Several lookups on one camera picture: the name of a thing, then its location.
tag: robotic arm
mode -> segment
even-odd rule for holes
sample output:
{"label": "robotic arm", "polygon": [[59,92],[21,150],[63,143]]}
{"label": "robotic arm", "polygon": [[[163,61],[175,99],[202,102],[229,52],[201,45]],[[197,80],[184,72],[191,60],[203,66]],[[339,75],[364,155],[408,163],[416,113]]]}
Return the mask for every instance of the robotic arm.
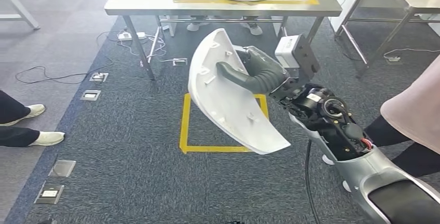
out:
{"label": "robotic arm", "polygon": [[353,199],[374,223],[440,223],[440,194],[376,148],[342,99],[310,83],[320,67],[302,35],[282,37],[276,50],[279,62],[253,46],[236,51],[249,75],[218,62],[220,74],[253,93],[269,95],[286,109],[334,162]]}
{"label": "robotic arm", "polygon": [[301,122],[309,131],[317,131],[338,161],[361,157],[372,149],[367,135],[351,117],[347,104],[331,90],[308,83],[320,67],[302,35],[297,36],[290,59],[280,59],[286,66],[300,69],[293,71],[296,74],[293,77],[280,63],[256,47],[237,51],[249,76],[225,62],[217,63],[221,74],[253,93],[268,94],[288,110],[291,118]]}

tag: black cable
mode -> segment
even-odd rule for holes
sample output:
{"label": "black cable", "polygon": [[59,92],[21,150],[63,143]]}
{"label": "black cable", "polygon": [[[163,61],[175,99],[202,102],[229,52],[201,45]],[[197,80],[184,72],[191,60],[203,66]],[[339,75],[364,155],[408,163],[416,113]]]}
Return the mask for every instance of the black cable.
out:
{"label": "black cable", "polygon": [[[99,38],[103,34],[105,34],[105,33],[117,33],[117,32],[118,31],[105,31],[105,32],[102,32],[101,34],[99,34],[96,37],[96,44],[97,44],[97,46],[99,47],[99,42],[98,41],[99,41]],[[115,62],[112,59],[110,59],[108,56],[106,56],[104,54],[101,54],[101,55],[103,55],[105,58],[107,58],[110,61],[110,64],[104,65],[104,66],[101,66],[101,67],[98,67],[98,68],[95,68],[95,69],[93,69],[93,70],[91,70],[91,71],[89,71],[87,73],[77,73],[77,74],[70,74],[70,75],[59,76],[59,77],[51,77],[51,76],[47,75],[46,67],[44,67],[44,66],[35,66],[35,67],[31,67],[29,69],[26,69],[24,71],[16,73],[15,74],[15,79],[17,81],[25,83],[25,84],[34,84],[34,83],[39,83],[39,82],[43,82],[43,81],[55,81],[55,82],[58,82],[58,83],[61,83],[61,84],[69,84],[69,85],[80,84],[81,82],[83,82],[88,77],[89,74],[91,74],[91,73],[93,73],[95,71],[99,71],[100,69],[103,69],[103,68],[106,68],[106,67],[110,67],[113,64],[115,64]],[[32,71],[32,70],[37,69],[37,68],[42,68],[43,69],[43,75],[44,75],[45,79],[43,79],[43,80],[34,80],[34,81],[24,81],[24,80],[21,80],[21,79],[18,78],[19,75],[21,75],[23,73],[26,73],[26,72],[29,72],[29,71]],[[73,77],[73,76],[80,76],[80,75],[84,75],[84,78],[81,81],[78,81],[78,82],[63,82],[63,81],[59,81],[59,79],[69,78],[69,77]]]}
{"label": "black cable", "polygon": [[342,44],[339,42],[339,40],[338,40],[338,38],[336,37],[336,35],[335,35],[335,37],[334,37],[334,40],[335,40],[336,44],[341,48],[340,51],[341,51],[341,53],[343,54],[343,56],[345,56],[346,58],[348,58],[349,60],[352,60],[352,61],[362,62],[362,60],[351,58],[349,55],[347,55],[347,54],[343,51],[343,50],[344,50],[344,47],[343,47]]}
{"label": "black cable", "polygon": [[307,151],[306,151],[306,189],[307,189],[307,197],[309,198],[310,208],[312,209],[313,217],[315,219],[316,224],[320,224],[318,217],[318,212],[315,208],[315,203],[313,202],[312,191],[310,189],[310,176],[309,176],[309,162],[310,162],[310,152],[312,148],[312,140],[309,139],[309,143],[307,143]]}

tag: black suction hose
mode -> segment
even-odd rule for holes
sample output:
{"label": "black suction hose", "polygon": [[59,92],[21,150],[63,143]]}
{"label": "black suction hose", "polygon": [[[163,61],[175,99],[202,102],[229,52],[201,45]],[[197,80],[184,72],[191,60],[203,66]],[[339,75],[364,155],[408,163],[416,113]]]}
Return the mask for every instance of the black suction hose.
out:
{"label": "black suction hose", "polygon": [[312,148],[312,140],[309,139],[309,143],[307,144],[306,165],[305,165],[307,197],[309,198],[310,208],[312,209],[312,213],[313,213],[313,217],[315,219],[315,222],[316,222],[316,224],[320,224],[321,222],[319,221],[318,212],[316,211],[315,203],[313,202],[312,191],[310,189],[309,161],[310,161],[311,148]]}

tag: power strip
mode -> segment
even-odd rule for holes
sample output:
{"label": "power strip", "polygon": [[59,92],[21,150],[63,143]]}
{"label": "power strip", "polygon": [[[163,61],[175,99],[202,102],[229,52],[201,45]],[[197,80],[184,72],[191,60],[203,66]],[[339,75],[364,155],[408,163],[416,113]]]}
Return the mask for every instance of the power strip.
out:
{"label": "power strip", "polygon": [[[139,39],[146,39],[147,35],[145,34],[145,32],[137,32],[137,37]],[[121,34],[118,35],[118,40],[119,41],[131,41],[131,34],[129,32],[122,32]]]}

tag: red wire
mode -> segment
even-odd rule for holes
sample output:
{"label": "red wire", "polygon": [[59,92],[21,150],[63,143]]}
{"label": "red wire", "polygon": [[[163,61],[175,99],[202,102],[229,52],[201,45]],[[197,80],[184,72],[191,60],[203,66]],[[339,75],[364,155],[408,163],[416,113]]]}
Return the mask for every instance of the red wire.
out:
{"label": "red wire", "polygon": [[362,141],[364,144],[367,145],[367,149],[368,149],[368,150],[371,150],[371,149],[373,148],[373,147],[372,147],[372,143],[371,143],[370,140],[368,140],[368,139],[366,139],[366,138],[361,138],[361,141]]}

